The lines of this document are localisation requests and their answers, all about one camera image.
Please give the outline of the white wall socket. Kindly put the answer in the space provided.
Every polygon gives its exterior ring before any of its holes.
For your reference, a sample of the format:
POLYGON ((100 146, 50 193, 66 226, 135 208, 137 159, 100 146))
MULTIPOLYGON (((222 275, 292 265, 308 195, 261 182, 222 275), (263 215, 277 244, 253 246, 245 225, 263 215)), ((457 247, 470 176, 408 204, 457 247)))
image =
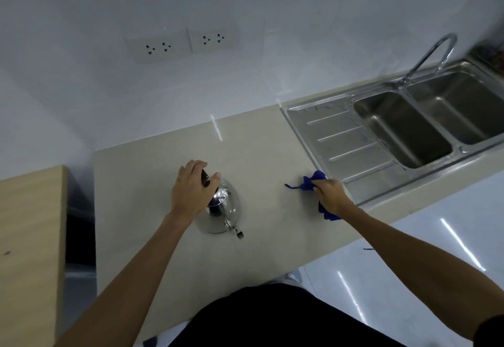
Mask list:
POLYGON ((187 28, 192 54, 210 53, 234 48, 239 26, 230 24, 219 28, 187 28))
POLYGON ((177 60, 192 53, 186 30, 150 37, 126 38, 125 42, 135 62, 140 64, 177 60))

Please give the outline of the person's right hand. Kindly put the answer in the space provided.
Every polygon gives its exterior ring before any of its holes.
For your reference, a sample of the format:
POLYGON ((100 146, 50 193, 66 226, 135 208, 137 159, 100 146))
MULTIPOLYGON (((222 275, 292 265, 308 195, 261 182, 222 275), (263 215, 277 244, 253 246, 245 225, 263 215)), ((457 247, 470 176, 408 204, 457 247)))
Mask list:
POLYGON ((318 200, 322 205, 331 213, 341 217, 341 219, 346 219, 348 214, 355 209, 355 204, 347 196, 343 185, 337 180, 331 180, 331 193, 328 195, 318 195, 318 200))

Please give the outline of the person's black clothing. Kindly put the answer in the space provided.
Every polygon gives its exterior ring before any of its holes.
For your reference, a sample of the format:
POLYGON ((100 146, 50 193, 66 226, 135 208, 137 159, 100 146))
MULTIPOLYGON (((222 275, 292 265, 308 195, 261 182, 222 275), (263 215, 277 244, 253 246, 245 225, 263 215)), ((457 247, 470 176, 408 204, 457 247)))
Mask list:
POLYGON ((200 310, 169 347, 406 347, 301 287, 242 288, 200 310))

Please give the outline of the stainless steel kettle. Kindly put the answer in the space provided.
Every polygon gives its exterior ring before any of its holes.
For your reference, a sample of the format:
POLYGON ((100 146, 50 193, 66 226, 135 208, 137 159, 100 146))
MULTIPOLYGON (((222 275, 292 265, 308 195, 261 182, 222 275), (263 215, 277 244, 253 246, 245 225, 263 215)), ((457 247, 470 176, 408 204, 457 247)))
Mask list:
POLYGON ((235 188, 222 178, 210 203, 196 216, 195 223, 204 233, 218 235, 233 232, 242 240, 244 234, 238 226, 241 212, 240 198, 235 188))

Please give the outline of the person's left hand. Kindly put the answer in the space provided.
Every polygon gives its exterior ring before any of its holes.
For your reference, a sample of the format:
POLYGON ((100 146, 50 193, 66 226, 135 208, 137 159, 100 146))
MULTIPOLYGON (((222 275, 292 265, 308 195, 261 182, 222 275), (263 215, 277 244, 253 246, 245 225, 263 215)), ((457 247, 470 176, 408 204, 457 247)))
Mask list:
POLYGON ((171 192, 170 214, 186 227, 210 203, 203 201, 201 176, 206 166, 207 163, 201 160, 190 160, 181 166, 171 192))

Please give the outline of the light wooden cabinet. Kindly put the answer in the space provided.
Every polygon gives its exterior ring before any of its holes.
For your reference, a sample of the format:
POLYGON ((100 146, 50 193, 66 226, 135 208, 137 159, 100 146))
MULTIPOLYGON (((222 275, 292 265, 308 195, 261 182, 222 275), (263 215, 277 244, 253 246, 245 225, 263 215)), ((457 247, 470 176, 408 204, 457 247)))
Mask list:
POLYGON ((64 288, 65 166, 0 180, 0 347, 51 347, 64 288))

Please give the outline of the stainless steel double sink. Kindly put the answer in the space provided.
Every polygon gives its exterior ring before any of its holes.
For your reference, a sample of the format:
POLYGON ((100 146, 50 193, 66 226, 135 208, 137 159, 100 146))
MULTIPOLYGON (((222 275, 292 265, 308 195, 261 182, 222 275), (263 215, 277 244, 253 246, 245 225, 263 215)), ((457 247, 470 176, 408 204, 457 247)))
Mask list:
POLYGON ((504 147, 504 76, 476 60, 281 108, 315 167, 373 208, 504 147))

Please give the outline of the person's right forearm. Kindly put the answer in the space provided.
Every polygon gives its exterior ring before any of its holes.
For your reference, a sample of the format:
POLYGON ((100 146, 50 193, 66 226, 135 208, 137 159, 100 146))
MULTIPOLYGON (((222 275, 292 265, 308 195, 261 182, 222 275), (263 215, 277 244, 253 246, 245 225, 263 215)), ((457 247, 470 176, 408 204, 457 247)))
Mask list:
POLYGON ((375 249, 400 281, 474 347, 504 347, 504 290, 460 258, 383 223, 356 205, 337 216, 375 249))

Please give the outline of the person's left forearm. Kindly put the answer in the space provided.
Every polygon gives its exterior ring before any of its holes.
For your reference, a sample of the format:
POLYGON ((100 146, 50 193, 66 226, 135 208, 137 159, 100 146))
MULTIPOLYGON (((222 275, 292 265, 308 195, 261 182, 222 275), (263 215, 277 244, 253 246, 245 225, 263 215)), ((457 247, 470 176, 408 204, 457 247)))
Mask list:
POLYGON ((195 211, 176 208, 54 347, 133 347, 195 211))

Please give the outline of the blue cleaning cloth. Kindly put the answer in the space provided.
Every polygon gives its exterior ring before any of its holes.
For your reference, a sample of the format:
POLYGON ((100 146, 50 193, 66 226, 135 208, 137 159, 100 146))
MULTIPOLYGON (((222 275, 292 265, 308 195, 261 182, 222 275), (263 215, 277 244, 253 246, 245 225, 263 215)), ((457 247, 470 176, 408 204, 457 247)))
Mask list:
MULTIPOLYGON (((291 186, 284 184, 284 186, 291 190, 301 190, 301 191, 314 191, 316 185, 313 183, 315 180, 328 180, 324 172, 317 170, 313 173, 311 177, 303 176, 302 183, 298 186, 291 186)), ((325 220, 337 221, 341 220, 341 217, 329 212, 320 201, 318 201, 318 212, 324 216, 325 220)))

